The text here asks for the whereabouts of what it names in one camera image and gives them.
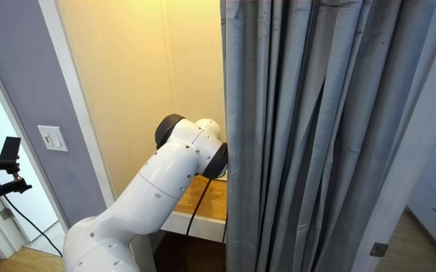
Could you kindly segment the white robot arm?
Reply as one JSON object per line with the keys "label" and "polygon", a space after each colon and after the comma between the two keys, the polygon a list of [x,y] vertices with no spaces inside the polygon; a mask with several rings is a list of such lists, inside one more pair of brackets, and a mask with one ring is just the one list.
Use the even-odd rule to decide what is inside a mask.
{"label": "white robot arm", "polygon": [[74,223],[63,242],[65,272],[141,272],[130,243],[165,223],[195,175],[209,180],[227,168],[227,143],[209,118],[165,116],[156,151],[124,192],[98,216]]}

